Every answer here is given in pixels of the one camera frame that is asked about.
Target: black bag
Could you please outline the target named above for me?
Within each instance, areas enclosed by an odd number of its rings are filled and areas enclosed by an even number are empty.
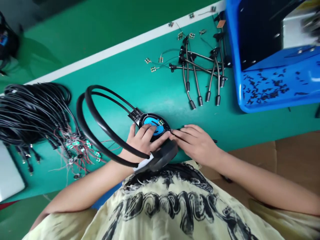
[[[17,58],[20,41],[18,35],[7,24],[0,12],[0,74],[7,75],[2,69],[10,62],[10,58]]]

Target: white laptop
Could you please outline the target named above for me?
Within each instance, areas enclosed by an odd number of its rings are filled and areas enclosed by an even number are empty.
[[[20,192],[25,184],[7,148],[0,141],[0,203]]]

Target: headphone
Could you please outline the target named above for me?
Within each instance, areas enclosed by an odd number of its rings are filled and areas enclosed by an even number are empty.
[[[132,108],[132,112],[130,112],[126,107],[124,107],[121,103],[116,101],[115,99],[100,93],[93,91],[94,89],[101,89],[104,91],[107,91],[111,93],[112,95],[116,96],[118,99],[123,101],[126,105],[128,105],[130,108]],[[146,170],[151,170],[152,172],[156,172],[165,165],[167,165],[178,153],[178,145],[176,141],[171,141],[167,139],[161,146],[161,148],[157,151],[152,151],[151,155],[148,155],[146,153],[140,152],[139,150],[133,148],[129,144],[127,144],[124,140],[122,140],[104,121],[104,119],[99,114],[97,108],[95,107],[92,95],[98,95],[104,98],[109,99],[110,101],[116,103],[118,106],[123,108],[127,113],[128,117],[133,120],[133,122],[138,126],[140,129],[145,124],[151,124],[155,125],[157,129],[155,130],[151,142],[157,140],[160,138],[165,132],[170,131],[169,124],[159,115],[154,113],[143,113],[139,108],[134,108],[129,102],[127,102],[124,98],[122,98],[117,93],[113,92],[109,88],[100,86],[100,85],[91,85],[89,86],[85,93],[82,93],[78,100],[77,100],[77,106],[76,106],[76,112],[77,117],[79,121],[79,125],[85,134],[85,136],[88,138],[88,140],[102,153],[104,153],[106,156],[108,156],[113,161],[120,163],[122,165],[132,167],[135,171],[135,173],[144,172]],[[89,129],[83,115],[83,109],[82,104],[83,100],[86,100],[86,104],[88,105],[89,111],[94,117],[95,121],[98,123],[98,125],[101,127],[101,129],[112,139],[114,142],[116,142],[120,147],[127,150],[128,152],[143,158],[144,160],[140,163],[132,163],[129,162],[117,155],[115,155],[113,152],[111,152],[109,149],[107,149],[91,132]]]

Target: hand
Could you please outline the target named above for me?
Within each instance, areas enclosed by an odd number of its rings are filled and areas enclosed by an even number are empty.
[[[159,139],[151,143],[150,140],[156,129],[156,126],[151,126],[151,124],[145,124],[139,129],[137,134],[135,134],[136,124],[133,123],[130,127],[127,143],[131,147],[134,147],[135,149],[139,150],[140,152],[150,155],[151,151],[156,151],[171,135],[169,131],[165,132]],[[127,161],[135,163],[140,163],[143,160],[143,158],[137,157],[136,155],[128,152],[125,149],[122,150],[122,152],[119,154],[119,157],[122,157]]]
[[[176,140],[189,157],[205,166],[214,166],[224,153],[202,128],[194,124],[184,125],[180,131],[173,130],[169,138]]]

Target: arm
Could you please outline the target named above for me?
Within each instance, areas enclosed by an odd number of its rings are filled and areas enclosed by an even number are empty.
[[[169,137],[170,132],[163,134],[158,140],[150,143],[156,127],[146,124],[135,134],[135,124],[130,128],[127,143],[141,152],[150,154],[158,149]],[[139,158],[126,150],[120,157],[131,162],[141,162]],[[51,213],[78,212],[90,208],[102,195],[133,173],[133,169],[114,161],[110,161],[98,170],[88,174],[63,189],[38,216],[31,229],[34,229]]]
[[[283,210],[320,215],[319,196],[222,151],[200,127],[185,125],[172,133],[170,139],[175,139],[189,157],[232,179],[257,200]]]

